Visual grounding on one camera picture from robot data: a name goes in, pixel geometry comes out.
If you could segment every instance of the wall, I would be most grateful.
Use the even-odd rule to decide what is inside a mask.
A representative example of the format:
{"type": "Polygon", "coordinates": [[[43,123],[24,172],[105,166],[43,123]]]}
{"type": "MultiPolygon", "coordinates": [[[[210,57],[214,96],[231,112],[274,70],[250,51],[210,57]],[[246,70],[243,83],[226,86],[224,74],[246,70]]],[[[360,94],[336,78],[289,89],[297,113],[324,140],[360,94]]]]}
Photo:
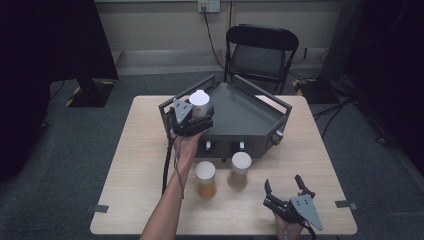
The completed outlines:
{"type": "MultiPolygon", "coordinates": [[[[112,50],[210,48],[197,1],[98,1],[96,5],[112,50]]],[[[232,25],[282,27],[298,36],[300,48],[326,48],[330,46],[340,7],[341,1],[221,1],[221,12],[207,14],[207,19],[217,49],[225,48],[230,15],[232,25]]]]}

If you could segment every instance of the gray carpet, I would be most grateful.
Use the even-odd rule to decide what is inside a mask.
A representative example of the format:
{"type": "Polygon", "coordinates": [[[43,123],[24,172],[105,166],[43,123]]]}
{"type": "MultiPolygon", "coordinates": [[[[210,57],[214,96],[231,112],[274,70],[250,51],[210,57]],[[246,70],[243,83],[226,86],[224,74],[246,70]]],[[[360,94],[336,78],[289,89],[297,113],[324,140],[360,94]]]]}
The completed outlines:
{"type": "MultiPolygon", "coordinates": [[[[0,239],[138,239],[91,234],[93,214],[86,212],[98,202],[132,100],[137,95],[173,95],[210,74],[223,77],[222,72],[123,76],[104,108],[66,108],[76,81],[66,81],[62,88],[61,82],[52,84],[51,92],[59,92],[48,107],[48,126],[22,172],[0,183],[0,239]]],[[[290,80],[284,94],[295,94],[290,80]]],[[[310,108],[317,113],[331,106],[310,108]]],[[[424,192],[404,167],[402,150],[375,142],[380,133],[363,114],[360,106],[347,104],[324,137],[345,195],[358,205],[353,211],[358,232],[339,239],[424,239],[424,192]]],[[[317,121],[321,132],[331,116],[317,121]]]]}

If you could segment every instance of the cable on floor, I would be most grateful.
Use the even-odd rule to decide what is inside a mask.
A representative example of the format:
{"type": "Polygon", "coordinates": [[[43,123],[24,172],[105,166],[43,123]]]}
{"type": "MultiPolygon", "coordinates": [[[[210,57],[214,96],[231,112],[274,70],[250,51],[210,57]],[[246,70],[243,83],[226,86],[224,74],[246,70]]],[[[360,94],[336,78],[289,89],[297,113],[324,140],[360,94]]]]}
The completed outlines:
{"type": "Polygon", "coordinates": [[[209,36],[209,41],[211,43],[211,47],[212,47],[212,54],[213,57],[215,58],[216,63],[222,68],[225,69],[224,66],[221,64],[221,62],[219,62],[219,58],[218,55],[215,52],[215,48],[213,47],[213,43],[212,43],[212,37],[211,37],[211,33],[210,33],[210,29],[209,29],[209,23],[208,23],[208,18],[206,17],[206,8],[202,7],[202,13],[203,13],[203,17],[205,19],[205,23],[206,23],[206,27],[208,29],[208,36],[209,36]]]}

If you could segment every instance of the black folding chair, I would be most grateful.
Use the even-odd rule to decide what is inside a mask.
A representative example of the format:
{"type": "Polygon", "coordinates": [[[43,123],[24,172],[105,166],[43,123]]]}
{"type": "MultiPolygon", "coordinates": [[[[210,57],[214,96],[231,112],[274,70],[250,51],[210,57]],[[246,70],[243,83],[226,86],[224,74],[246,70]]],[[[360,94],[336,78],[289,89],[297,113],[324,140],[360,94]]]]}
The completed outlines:
{"type": "Polygon", "coordinates": [[[282,28],[240,24],[227,31],[226,42],[224,82],[227,75],[232,79],[235,74],[248,80],[273,82],[281,95],[299,46],[296,35],[282,28]],[[236,44],[232,54],[231,44],[236,44]],[[286,52],[291,52],[287,61],[286,52]]]}

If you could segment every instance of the white cup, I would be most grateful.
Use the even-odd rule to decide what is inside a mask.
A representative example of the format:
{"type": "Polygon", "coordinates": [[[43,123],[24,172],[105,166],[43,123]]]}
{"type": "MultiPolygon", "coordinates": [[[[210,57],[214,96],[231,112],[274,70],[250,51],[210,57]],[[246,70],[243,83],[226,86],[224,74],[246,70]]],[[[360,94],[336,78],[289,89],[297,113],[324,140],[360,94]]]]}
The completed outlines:
{"type": "Polygon", "coordinates": [[[197,90],[195,93],[190,95],[189,101],[193,104],[192,116],[194,118],[201,118],[208,114],[210,107],[209,100],[209,95],[203,90],[197,90]]]}

